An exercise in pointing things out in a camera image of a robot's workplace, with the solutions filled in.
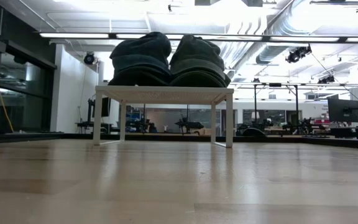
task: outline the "ceiling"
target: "ceiling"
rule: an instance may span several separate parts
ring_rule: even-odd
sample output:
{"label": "ceiling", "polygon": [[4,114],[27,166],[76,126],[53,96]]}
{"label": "ceiling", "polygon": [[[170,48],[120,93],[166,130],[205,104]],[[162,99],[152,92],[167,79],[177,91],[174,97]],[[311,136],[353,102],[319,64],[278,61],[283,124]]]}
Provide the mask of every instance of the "ceiling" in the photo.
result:
{"label": "ceiling", "polygon": [[[0,5],[41,32],[262,34],[275,32],[265,30],[269,22],[273,25],[280,22],[280,16],[277,21],[271,21],[290,2],[266,1],[276,4],[260,8],[247,7],[241,0],[220,0],[212,6],[194,6],[194,0],[0,0]],[[358,7],[316,8],[309,2],[296,12],[293,10],[291,15],[283,12],[283,19],[292,16],[293,27],[302,30],[297,34],[358,35]],[[168,4],[172,5],[172,12],[168,11]],[[64,43],[77,52],[110,52],[120,40]],[[177,44],[172,41],[173,49]],[[221,57],[227,69],[236,68],[232,80],[238,82],[250,82],[254,77],[262,82],[317,82],[319,77],[327,75],[326,69],[333,71],[340,81],[349,82],[351,70],[358,66],[358,45],[312,44],[317,59],[308,55],[292,64],[287,63],[285,57],[295,46],[286,46],[270,63],[261,65],[255,62],[258,49],[254,49],[252,43],[217,44],[222,49]]]}

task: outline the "ductwork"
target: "ductwork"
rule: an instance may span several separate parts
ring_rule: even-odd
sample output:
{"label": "ductwork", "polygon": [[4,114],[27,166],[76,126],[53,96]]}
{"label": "ductwork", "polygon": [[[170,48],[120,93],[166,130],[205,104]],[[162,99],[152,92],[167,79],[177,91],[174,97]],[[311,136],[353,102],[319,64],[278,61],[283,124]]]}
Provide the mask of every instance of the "ductwork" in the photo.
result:
{"label": "ductwork", "polygon": [[[265,31],[265,35],[309,35],[320,27],[321,24],[310,23],[302,18],[302,14],[310,6],[307,0],[294,0],[282,12],[281,16]],[[261,65],[269,64],[276,56],[280,55],[289,46],[269,46],[266,43],[254,43],[244,54],[243,58],[233,67],[240,69],[243,64],[254,59]]]}

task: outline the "silver duct pipe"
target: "silver duct pipe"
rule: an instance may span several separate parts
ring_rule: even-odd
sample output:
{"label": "silver duct pipe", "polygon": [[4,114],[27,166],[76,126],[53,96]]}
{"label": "silver duct pipe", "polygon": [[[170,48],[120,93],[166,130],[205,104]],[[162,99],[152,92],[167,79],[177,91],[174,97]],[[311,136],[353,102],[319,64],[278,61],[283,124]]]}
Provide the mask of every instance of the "silver duct pipe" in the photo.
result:
{"label": "silver duct pipe", "polygon": [[[299,7],[307,7],[309,1],[306,0],[293,0],[287,7],[284,8],[280,15],[276,17],[276,21],[268,26],[265,30],[265,35],[308,35],[318,29],[319,25],[305,26],[305,29],[300,29],[293,25],[296,20],[300,20],[296,15],[296,11]],[[240,69],[243,64],[249,60],[255,58],[255,62],[261,65],[269,64],[276,56],[280,55],[289,46],[268,46],[265,43],[254,43],[243,58],[233,67],[233,69]]]}

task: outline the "metal pole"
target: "metal pole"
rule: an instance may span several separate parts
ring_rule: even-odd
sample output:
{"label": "metal pole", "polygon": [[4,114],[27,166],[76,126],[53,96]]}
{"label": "metal pole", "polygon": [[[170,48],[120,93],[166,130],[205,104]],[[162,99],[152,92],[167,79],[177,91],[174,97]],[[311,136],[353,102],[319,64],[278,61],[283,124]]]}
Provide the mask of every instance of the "metal pole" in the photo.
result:
{"label": "metal pole", "polygon": [[295,85],[295,102],[296,102],[296,130],[299,133],[299,100],[298,100],[298,86]]}
{"label": "metal pole", "polygon": [[257,122],[257,119],[258,119],[258,116],[257,116],[257,107],[256,107],[256,86],[257,85],[254,85],[254,97],[255,97],[255,122]]}

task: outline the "table top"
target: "table top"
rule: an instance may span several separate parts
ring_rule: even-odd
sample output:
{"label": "table top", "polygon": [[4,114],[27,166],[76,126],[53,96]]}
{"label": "table top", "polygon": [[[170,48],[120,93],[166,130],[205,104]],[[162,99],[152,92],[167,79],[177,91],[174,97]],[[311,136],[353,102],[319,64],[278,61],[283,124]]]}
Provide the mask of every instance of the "table top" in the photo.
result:
{"label": "table top", "polygon": [[210,105],[232,95],[229,88],[198,88],[171,86],[97,86],[96,91],[116,101],[127,103],[163,103],[163,104],[194,104]]}

